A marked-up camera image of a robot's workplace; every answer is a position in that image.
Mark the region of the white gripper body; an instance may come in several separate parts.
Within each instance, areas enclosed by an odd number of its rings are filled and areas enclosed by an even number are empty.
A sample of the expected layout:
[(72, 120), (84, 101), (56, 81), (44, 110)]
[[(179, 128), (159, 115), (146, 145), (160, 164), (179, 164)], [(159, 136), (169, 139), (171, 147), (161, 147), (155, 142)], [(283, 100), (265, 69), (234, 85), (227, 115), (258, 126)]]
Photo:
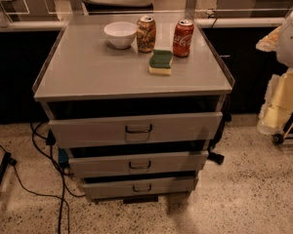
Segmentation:
[(264, 135), (278, 134), (292, 114), (293, 68), (289, 68), (282, 75), (274, 74), (269, 81), (257, 129)]

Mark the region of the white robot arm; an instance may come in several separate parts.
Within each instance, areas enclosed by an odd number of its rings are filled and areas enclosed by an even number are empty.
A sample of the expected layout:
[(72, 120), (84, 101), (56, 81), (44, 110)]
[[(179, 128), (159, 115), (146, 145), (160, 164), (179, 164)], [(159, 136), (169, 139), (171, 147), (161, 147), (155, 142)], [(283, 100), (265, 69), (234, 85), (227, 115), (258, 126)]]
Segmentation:
[(277, 61), (287, 67), (282, 75), (272, 76), (257, 124), (261, 134), (280, 134), (293, 114), (293, 11), (256, 44), (256, 49), (275, 52)]

